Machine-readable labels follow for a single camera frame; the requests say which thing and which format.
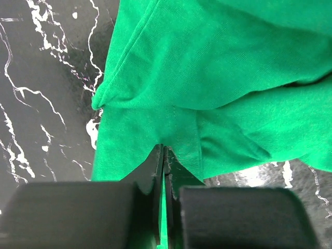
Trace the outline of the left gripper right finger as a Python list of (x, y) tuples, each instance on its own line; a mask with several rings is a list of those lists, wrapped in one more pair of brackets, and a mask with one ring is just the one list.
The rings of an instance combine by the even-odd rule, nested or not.
[(299, 198), (270, 187), (208, 187), (164, 148), (169, 248), (319, 248)]

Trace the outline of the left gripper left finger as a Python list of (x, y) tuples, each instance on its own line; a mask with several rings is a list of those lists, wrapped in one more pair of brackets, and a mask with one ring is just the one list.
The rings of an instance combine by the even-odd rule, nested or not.
[(1, 215), (1, 248), (156, 248), (163, 145), (116, 182), (30, 183)]

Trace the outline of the green t shirt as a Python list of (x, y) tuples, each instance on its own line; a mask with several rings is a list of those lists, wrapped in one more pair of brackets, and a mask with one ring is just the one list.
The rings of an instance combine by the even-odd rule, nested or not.
[(300, 159), (331, 171), (331, 1), (120, 1), (92, 179), (152, 148), (197, 179)]

